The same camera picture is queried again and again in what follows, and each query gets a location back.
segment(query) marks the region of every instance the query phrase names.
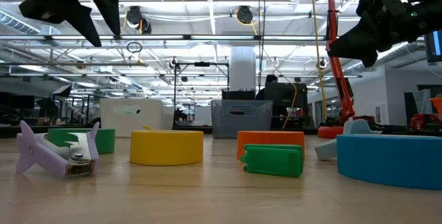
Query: wooden surface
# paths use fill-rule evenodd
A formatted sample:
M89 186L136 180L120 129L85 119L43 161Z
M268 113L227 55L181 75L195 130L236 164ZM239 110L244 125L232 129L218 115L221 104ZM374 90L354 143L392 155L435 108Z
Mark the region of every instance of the wooden surface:
M301 179L248 174L235 140L207 136L204 163L132 165L118 140L96 177L57 180L36 165L16 175L15 141L0 140L0 223L442 223L442 192L340 176L317 142L307 136Z

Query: white pillar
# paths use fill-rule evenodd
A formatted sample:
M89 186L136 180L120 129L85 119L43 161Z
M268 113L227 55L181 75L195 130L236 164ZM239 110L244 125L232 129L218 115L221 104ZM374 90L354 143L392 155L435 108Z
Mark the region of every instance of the white pillar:
M253 46L233 46L230 54L230 91L256 88L256 56Z

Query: gray plastic bin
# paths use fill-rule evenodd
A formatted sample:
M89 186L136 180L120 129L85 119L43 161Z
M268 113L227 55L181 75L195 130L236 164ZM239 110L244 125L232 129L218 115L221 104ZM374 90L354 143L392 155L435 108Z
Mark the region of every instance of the gray plastic bin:
M270 131L272 101L212 100L214 138L236 138L239 131Z

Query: purple object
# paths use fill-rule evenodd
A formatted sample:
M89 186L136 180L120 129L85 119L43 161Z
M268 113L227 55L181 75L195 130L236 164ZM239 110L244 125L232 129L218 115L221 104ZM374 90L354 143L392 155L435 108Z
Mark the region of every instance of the purple object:
M17 173L23 173L35 163L58 178L95 174L98 168L98 152L95 145L99 123L95 123L91 132L72 133L78 142L69 142L70 158L67 160L38 142L32 129L20 121L21 133L17 134L17 148L20 158Z

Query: green block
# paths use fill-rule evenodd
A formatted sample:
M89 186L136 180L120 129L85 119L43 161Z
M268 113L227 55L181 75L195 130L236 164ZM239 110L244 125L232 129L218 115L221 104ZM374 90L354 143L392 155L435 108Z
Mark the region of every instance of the green block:
M302 147L298 145L247 144L241 162L250 173L299 178L302 174Z
M91 129L49 129L48 141L58 147L69 147L65 141L76 142L77 137L69 133L87 133ZM115 130L114 129L98 129L95 137L98 154L114 153L115 151Z

